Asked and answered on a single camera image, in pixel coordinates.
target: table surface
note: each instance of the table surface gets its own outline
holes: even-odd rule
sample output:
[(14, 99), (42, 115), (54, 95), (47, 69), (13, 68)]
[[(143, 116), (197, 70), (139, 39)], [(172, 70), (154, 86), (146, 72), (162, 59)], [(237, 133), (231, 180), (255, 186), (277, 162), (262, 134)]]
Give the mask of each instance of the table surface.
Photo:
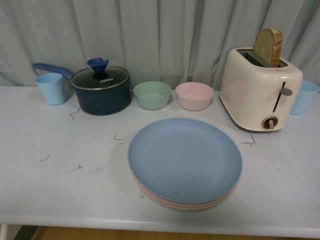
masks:
[[(133, 98), (121, 112), (83, 112), (73, 89), (59, 106), (36, 87), (0, 86), (0, 223), (160, 232), (320, 238), (320, 94), (275, 132), (252, 133), (229, 118), (216, 92), (208, 108), (145, 110)], [(224, 131), (243, 170), (235, 191), (195, 212), (145, 196), (128, 166), (143, 127), (191, 118)]]

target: green bowl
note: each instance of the green bowl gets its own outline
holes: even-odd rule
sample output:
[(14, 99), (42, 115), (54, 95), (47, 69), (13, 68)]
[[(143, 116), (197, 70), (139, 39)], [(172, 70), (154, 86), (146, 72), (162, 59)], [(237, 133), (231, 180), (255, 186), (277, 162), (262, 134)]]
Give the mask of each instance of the green bowl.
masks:
[(164, 108), (171, 95), (171, 87), (160, 81), (146, 81), (133, 88), (139, 106), (147, 110)]

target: cup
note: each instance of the cup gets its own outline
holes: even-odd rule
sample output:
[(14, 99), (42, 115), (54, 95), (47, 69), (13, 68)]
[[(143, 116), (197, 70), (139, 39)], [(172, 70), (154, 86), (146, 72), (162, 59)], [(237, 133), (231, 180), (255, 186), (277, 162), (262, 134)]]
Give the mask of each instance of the cup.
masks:
[(290, 114), (301, 115), (316, 98), (320, 87), (309, 81), (302, 81), (300, 90), (291, 108)]
[(62, 74), (46, 73), (38, 76), (35, 82), (49, 105), (61, 105), (67, 100)]

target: blue lid knob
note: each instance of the blue lid knob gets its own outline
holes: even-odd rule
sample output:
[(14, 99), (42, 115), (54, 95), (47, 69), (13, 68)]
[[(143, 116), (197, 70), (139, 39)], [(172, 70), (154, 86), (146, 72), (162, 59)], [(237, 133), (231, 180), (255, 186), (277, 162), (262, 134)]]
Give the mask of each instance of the blue lid knob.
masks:
[(86, 62), (95, 73), (103, 73), (109, 63), (109, 59), (103, 60), (101, 57), (99, 58), (92, 58)]

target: pot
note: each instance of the pot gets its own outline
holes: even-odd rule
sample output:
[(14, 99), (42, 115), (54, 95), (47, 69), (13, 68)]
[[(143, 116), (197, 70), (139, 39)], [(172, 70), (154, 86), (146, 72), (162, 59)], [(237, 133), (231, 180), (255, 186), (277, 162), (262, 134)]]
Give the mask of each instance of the pot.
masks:
[(49, 65), (34, 63), (36, 69), (60, 73), (71, 81), (81, 109), (91, 115), (110, 115), (129, 106), (130, 75), (119, 66), (108, 66), (109, 60), (93, 58), (87, 61), (89, 68), (76, 73), (71, 70)]

